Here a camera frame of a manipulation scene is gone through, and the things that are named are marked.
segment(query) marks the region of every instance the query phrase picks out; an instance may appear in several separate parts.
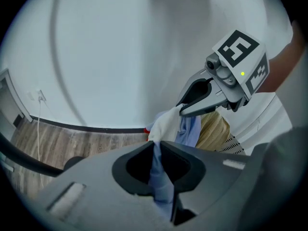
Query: beige cloth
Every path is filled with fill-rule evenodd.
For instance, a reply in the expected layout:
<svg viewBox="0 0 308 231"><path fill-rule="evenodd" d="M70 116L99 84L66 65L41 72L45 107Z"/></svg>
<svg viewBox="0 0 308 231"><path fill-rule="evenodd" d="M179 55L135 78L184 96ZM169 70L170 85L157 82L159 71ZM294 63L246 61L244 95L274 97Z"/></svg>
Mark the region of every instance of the beige cloth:
<svg viewBox="0 0 308 231"><path fill-rule="evenodd" d="M230 135L230 125L217 112L201 116L201 132L197 148L214 151L219 150Z"/></svg>

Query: door frame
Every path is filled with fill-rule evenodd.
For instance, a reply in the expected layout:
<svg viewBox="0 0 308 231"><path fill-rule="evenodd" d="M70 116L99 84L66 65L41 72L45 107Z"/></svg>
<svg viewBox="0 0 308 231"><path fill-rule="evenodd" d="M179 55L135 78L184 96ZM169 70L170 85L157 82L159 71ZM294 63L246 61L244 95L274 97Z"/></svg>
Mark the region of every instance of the door frame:
<svg viewBox="0 0 308 231"><path fill-rule="evenodd" d="M32 117L30 116L30 113L27 111L27 109L25 108L25 106L23 105L23 103L21 102L10 77L10 73L9 73L9 69L4 69L2 71L0 71L0 81L2 80L6 80L6 83L8 85L9 91L15 101L15 103L17 104L18 108L21 110L21 112L25 115L25 117L27 118L27 120L29 122L32 122Z"/></svg>

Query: white cable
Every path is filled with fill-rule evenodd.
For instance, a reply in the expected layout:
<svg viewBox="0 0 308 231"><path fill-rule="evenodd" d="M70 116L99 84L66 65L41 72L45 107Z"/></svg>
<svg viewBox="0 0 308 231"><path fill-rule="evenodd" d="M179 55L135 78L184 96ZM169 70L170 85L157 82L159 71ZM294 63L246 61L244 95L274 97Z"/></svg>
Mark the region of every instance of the white cable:
<svg viewBox="0 0 308 231"><path fill-rule="evenodd" d="M39 102L39 114L38 114L38 128L39 128L39 118L40 118L40 97L38 98L38 102ZM38 132L38 160L40 161L39 158L39 132ZM42 179L42 174L39 174L40 176L40 182L42 183L42 187L44 188L44 184L43 184L43 179Z"/></svg>

